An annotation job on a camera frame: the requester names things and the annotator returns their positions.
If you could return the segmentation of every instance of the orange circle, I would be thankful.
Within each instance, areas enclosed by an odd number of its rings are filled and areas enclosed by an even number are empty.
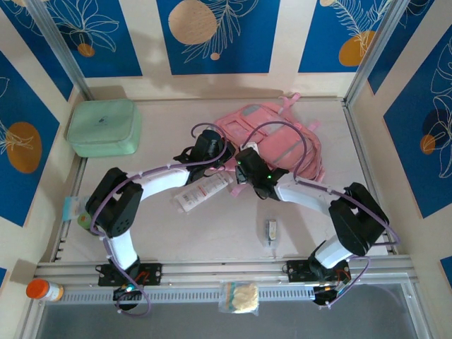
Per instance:
[[[34,279],[27,286],[27,297],[32,299],[41,299],[49,291],[50,285],[46,280]]]
[[[182,44],[202,44],[218,28],[211,9],[199,0],[183,0],[168,16],[168,26],[174,38]]]
[[[212,54],[210,55],[210,58],[211,58],[213,61],[217,61],[217,60],[220,58],[220,55],[219,55],[218,53],[212,53]]]
[[[84,57],[90,58],[94,55],[95,50],[92,46],[82,43],[77,46],[78,53],[82,54]]]
[[[368,30],[347,40],[340,48],[339,62],[343,66],[359,66],[374,35],[373,30]]]
[[[8,129],[6,138],[10,142],[6,150],[9,162],[19,172],[33,173],[42,155],[41,137],[37,129],[27,122],[16,122]]]
[[[424,154],[432,154],[435,150],[435,138],[430,134],[427,134],[421,139],[421,151]]]

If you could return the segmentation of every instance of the plastic bag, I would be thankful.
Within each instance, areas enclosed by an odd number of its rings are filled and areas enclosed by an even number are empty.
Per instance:
[[[254,282],[224,282],[220,289],[218,309],[222,313],[258,315],[259,289]]]

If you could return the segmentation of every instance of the glass panel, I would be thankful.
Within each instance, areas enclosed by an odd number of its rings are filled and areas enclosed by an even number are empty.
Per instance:
[[[156,304],[145,319],[112,305],[51,304],[38,338],[416,338],[400,285],[358,285],[331,310],[313,302],[261,302],[259,315],[215,303]]]

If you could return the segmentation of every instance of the metal frame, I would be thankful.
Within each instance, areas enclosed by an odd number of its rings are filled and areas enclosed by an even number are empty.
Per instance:
[[[24,0],[27,11],[40,29],[42,36],[46,39],[59,63],[65,70],[72,83],[78,87],[85,100],[94,100],[90,88],[85,82],[80,67],[74,59],[71,50],[61,36],[57,25],[53,21],[44,3],[41,0]]]
[[[97,286],[95,267],[98,264],[101,263],[40,263],[36,277],[64,285],[67,295],[64,303],[67,305],[110,303],[108,295],[112,293],[112,288]],[[356,278],[365,264],[365,260],[351,261],[352,277]],[[179,298],[178,302],[215,302],[215,293],[221,282],[252,280],[258,281],[267,301],[311,299],[311,286],[318,283],[289,284],[287,275],[283,273],[284,265],[285,261],[270,258],[255,261],[166,262],[163,263],[161,286],[147,287],[145,290],[159,299],[157,302],[174,303],[174,298]],[[371,267],[358,283],[400,284],[418,337],[435,338],[428,326],[428,314],[424,313],[419,301],[415,287],[418,280],[409,256],[373,257]],[[35,338],[45,307],[45,303],[36,300],[30,303],[25,325],[18,338]]]
[[[357,155],[364,172],[364,177],[371,192],[376,194],[372,179],[373,175],[367,164],[365,149],[360,143],[361,139],[359,137],[359,131],[354,123],[352,112],[345,105],[343,106],[350,133],[352,134]],[[72,194],[76,195],[78,193],[85,166],[86,159],[80,159],[73,181]],[[64,285],[67,295],[67,304],[74,304],[78,301],[84,304],[99,303],[99,298],[106,298],[105,296],[112,291],[111,288],[97,286],[98,273],[96,272],[95,267],[102,263],[64,263],[58,261],[59,244],[66,241],[69,226],[70,223],[68,222],[61,224],[59,236],[52,254],[52,260],[54,262],[39,263],[35,276]],[[161,286],[147,287],[146,292],[150,293],[150,295],[180,295],[181,291],[187,290],[212,292],[217,290],[219,284],[225,280],[258,281],[259,287],[268,291],[284,290],[288,288],[305,290],[312,286],[319,285],[318,282],[289,284],[287,275],[283,273],[285,261],[289,259],[290,258],[275,260],[274,258],[268,258],[248,261],[191,261],[189,263],[162,262]],[[365,263],[365,260],[350,262],[350,273],[352,277],[357,277],[364,268]],[[400,284],[418,337],[436,338],[429,327],[429,324],[432,323],[429,320],[429,315],[425,313],[425,308],[420,303],[420,296],[415,287],[417,286],[418,280],[409,256],[390,255],[372,257],[369,270],[362,276],[358,283]],[[33,301],[30,303],[29,309],[24,315],[23,330],[17,338],[35,338],[45,307],[46,304],[43,302]]]
[[[410,0],[392,1],[391,7],[381,21],[379,29],[376,31],[374,39],[372,39],[371,44],[367,49],[367,53],[364,55],[364,58],[358,67],[352,84],[345,94],[344,101],[347,107],[352,104],[361,87],[367,82],[371,70],[379,59],[409,3]]]

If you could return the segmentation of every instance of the orange pill bottle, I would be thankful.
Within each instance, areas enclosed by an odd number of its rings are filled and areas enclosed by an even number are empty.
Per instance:
[[[63,293],[63,286],[44,279],[34,279],[27,286],[27,297],[47,302],[59,301]]]

